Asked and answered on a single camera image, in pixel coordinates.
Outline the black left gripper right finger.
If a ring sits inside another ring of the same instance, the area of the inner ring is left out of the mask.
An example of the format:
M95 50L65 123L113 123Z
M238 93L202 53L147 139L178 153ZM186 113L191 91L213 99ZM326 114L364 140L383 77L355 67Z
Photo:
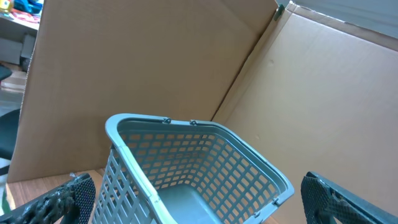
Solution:
M300 193L310 224L397 224L397 217L317 174L307 172Z

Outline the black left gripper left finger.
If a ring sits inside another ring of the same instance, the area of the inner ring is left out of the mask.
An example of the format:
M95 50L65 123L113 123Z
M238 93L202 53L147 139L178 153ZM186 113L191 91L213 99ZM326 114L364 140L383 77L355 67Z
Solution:
M87 224L96 196L95 183L83 173L1 216L5 224Z

